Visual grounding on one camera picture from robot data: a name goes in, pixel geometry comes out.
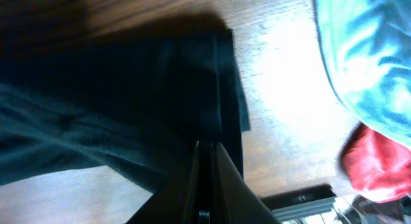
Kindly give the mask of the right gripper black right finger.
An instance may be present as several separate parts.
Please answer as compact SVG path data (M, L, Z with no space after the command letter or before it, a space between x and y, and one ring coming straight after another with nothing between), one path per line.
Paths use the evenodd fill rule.
M279 224L272 211L247 187L222 144L211 147L211 223Z

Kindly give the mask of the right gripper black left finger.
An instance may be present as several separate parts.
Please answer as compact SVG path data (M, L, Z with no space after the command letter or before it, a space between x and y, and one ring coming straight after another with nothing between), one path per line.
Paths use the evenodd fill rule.
M191 149L191 160L178 168L172 179L127 221L127 224L198 223L198 143Z

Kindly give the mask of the black t-shirt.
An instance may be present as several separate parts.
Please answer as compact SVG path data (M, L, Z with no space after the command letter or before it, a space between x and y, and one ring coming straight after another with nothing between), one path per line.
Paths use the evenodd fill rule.
M149 191L196 141L243 169L231 30L1 59L1 183L108 166Z

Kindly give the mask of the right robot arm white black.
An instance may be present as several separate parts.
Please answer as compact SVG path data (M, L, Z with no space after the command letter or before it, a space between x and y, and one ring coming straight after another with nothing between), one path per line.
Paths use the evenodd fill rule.
M282 223L334 209L327 185L259 199L221 143L197 142L191 156L129 223Z

